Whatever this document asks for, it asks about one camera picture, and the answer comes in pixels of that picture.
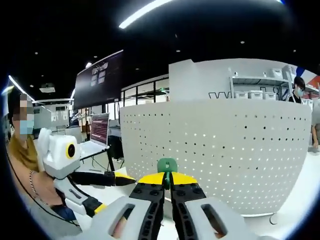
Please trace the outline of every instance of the curved white partition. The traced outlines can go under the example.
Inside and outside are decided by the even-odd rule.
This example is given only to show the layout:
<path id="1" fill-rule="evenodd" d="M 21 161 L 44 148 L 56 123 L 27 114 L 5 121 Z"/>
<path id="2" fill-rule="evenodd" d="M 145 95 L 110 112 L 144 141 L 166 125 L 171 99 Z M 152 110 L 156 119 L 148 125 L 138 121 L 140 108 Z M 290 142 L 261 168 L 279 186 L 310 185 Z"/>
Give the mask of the curved white partition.
<path id="1" fill-rule="evenodd" d="M 284 101 L 215 99 L 123 107 L 121 135 L 128 174 L 157 171 L 172 157 L 242 215 L 277 212 L 304 163 L 311 127 L 308 106 Z"/>

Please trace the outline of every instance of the laptop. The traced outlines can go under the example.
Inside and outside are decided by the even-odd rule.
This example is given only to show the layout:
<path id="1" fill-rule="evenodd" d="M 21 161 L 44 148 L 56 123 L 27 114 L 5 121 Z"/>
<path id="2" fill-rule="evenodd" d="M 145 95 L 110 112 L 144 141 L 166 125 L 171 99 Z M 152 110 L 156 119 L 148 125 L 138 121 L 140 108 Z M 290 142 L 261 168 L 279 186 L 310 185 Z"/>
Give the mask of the laptop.
<path id="1" fill-rule="evenodd" d="M 94 114 L 91 118 L 90 141 L 80 143 L 81 158 L 108 149 L 109 113 Z"/>

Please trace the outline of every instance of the yellow shirt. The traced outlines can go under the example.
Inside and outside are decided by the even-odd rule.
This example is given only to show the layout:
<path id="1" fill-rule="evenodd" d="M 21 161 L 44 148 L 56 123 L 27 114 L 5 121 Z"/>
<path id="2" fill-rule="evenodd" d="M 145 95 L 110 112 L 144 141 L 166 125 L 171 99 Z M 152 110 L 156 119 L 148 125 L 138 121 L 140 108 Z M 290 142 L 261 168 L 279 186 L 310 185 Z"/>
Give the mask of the yellow shirt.
<path id="1" fill-rule="evenodd" d="M 30 135 L 26 139 L 26 145 L 27 148 L 24 148 L 13 134 L 8 145 L 9 152 L 28 169 L 39 172 L 37 150 Z"/>

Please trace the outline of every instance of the person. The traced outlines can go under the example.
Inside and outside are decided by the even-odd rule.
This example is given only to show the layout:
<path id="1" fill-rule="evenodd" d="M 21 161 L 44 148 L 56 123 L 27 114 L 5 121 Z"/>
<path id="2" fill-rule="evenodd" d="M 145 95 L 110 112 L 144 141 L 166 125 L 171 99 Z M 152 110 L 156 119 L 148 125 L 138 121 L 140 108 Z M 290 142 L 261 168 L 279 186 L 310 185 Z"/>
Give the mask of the person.
<path id="1" fill-rule="evenodd" d="M 319 138 L 320 138 L 320 98 L 313 102 L 313 111 L 312 111 L 312 141 L 313 149 L 315 151 L 319 150 Z"/>
<path id="2" fill-rule="evenodd" d="M 62 199 L 56 192 L 53 178 L 45 171 L 39 171 L 38 154 L 31 137 L 34 128 L 32 102 L 26 94 L 11 94 L 9 118 L 14 132 L 7 152 L 11 175 L 20 197 L 30 215 L 50 238 L 76 236 L 82 231 L 76 224 L 69 222 L 76 219 L 73 211 L 63 206 Z M 120 237 L 127 219 L 128 216 L 120 219 L 113 237 Z"/>
<path id="3" fill-rule="evenodd" d="M 294 89 L 292 95 L 288 97 L 289 102 L 294 102 L 297 104 L 302 104 L 301 97 L 304 95 L 306 89 L 305 81 L 302 77 L 296 76 L 294 78 Z"/>

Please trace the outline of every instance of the computer screen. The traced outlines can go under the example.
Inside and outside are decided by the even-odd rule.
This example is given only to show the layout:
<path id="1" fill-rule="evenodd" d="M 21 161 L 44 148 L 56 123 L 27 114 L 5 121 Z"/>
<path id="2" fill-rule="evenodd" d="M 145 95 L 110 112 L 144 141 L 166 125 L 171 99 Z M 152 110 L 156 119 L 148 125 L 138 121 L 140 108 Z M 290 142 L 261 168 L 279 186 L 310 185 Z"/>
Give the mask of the computer screen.
<path id="1" fill-rule="evenodd" d="M 74 109 L 117 102 L 121 98 L 122 73 L 123 51 L 79 72 L 75 81 Z"/>
<path id="2" fill-rule="evenodd" d="M 95 114 L 91 121 L 91 141 L 107 146 L 109 129 L 109 113 Z"/>

